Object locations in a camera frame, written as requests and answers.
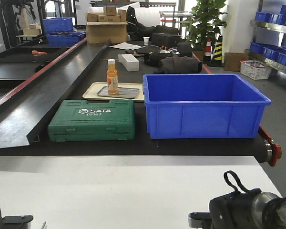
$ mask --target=cable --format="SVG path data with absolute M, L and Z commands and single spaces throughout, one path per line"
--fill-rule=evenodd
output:
M 225 182 L 227 183 L 228 186 L 232 187 L 235 190 L 235 192 L 239 192 L 239 190 L 238 190 L 238 188 L 235 185 L 233 185 L 230 182 L 230 180 L 228 178 L 228 174 L 233 176 L 234 180 L 236 181 L 236 183 L 238 184 L 238 186 L 240 187 L 241 190 L 243 190 L 245 193 L 250 192 L 250 190 L 248 190 L 247 188 L 244 187 L 244 185 L 242 184 L 242 182 L 240 181 L 238 175 L 235 172 L 233 172 L 232 170 L 226 171 L 224 173 Z

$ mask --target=green leaves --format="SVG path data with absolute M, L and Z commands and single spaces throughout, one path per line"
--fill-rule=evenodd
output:
M 226 12 L 220 12 L 226 0 L 197 0 L 197 5 L 192 7 L 190 13 L 193 19 L 186 19 L 182 23 L 183 27 L 189 31 L 187 39 L 192 41 L 194 46 L 206 46 L 207 37 L 215 44 L 216 34 L 220 33 L 221 26 L 226 26 L 226 22 L 219 17 Z

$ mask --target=orange label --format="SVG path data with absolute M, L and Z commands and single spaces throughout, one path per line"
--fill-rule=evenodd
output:
M 118 77 L 107 77 L 108 91 L 117 90 L 118 85 Z

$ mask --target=traffic cone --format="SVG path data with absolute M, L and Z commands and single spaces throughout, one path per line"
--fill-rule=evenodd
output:
M 213 59 L 208 63 L 210 67 L 222 67 L 222 52 L 223 52 L 223 36 L 219 35 L 213 53 Z
M 208 37 L 204 52 L 204 63 L 208 63 L 210 61 L 211 61 L 211 38 Z

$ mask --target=bottle cap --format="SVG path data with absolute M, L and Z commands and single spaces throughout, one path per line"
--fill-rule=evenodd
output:
M 109 59 L 108 63 L 115 63 L 115 59 Z

